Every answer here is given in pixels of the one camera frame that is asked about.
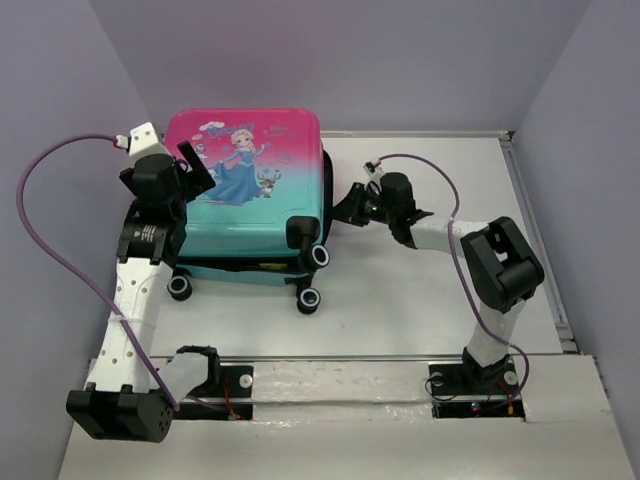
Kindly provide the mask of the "pink and teal suitcase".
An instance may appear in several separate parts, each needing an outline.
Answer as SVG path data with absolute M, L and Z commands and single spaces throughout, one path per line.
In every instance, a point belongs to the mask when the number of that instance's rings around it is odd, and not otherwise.
M 189 141 L 215 181 L 188 205 L 186 240 L 170 296 L 185 301 L 194 279 L 292 285 L 296 307 L 316 312 L 316 272 L 330 263 L 334 174 L 310 110 L 190 108 L 175 114 L 165 143 Z M 287 263 L 265 270 L 263 262 Z

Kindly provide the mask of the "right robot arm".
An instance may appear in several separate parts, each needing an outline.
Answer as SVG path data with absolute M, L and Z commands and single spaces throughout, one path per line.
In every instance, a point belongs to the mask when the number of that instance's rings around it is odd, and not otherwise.
M 543 267 L 513 219 L 465 222 L 424 211 L 408 177 L 397 172 L 382 175 L 377 187 L 353 184 L 332 216 L 359 227 L 375 221 L 407 248 L 450 254 L 476 326 L 441 385 L 482 392 L 504 375 L 516 320 L 544 282 Z

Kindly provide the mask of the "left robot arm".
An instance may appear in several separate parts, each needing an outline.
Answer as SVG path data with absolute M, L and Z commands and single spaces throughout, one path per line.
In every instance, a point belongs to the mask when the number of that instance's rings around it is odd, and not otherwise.
M 189 142 L 177 149 L 174 156 L 160 146 L 120 174 L 134 199 L 116 249 L 112 313 L 85 386 L 66 400 L 67 413 L 96 440 L 159 443 L 183 399 L 221 383 L 214 347 L 183 346 L 162 368 L 146 353 L 186 239 L 187 205 L 214 185 Z

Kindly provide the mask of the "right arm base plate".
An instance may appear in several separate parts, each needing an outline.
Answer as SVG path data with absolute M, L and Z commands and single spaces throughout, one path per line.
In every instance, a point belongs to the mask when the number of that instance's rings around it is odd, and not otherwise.
M 428 367 L 425 391 L 437 420 L 514 418 L 524 420 L 519 377 L 509 361 L 494 377 L 474 383 L 462 376 L 462 363 L 436 363 Z

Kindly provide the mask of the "yellow cloth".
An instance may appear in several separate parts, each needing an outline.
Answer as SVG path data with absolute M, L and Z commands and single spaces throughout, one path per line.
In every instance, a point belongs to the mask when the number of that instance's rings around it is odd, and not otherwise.
M 280 262 L 263 262 L 263 263 L 258 263 L 257 266 L 261 269 L 274 270 L 274 271 L 288 269 L 287 263 L 280 263 Z

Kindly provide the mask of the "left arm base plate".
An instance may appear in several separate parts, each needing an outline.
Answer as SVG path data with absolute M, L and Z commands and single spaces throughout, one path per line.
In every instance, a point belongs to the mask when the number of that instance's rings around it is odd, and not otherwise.
M 181 401 L 175 420 L 250 421 L 253 419 L 251 364 L 222 365 L 216 385 L 202 384 Z

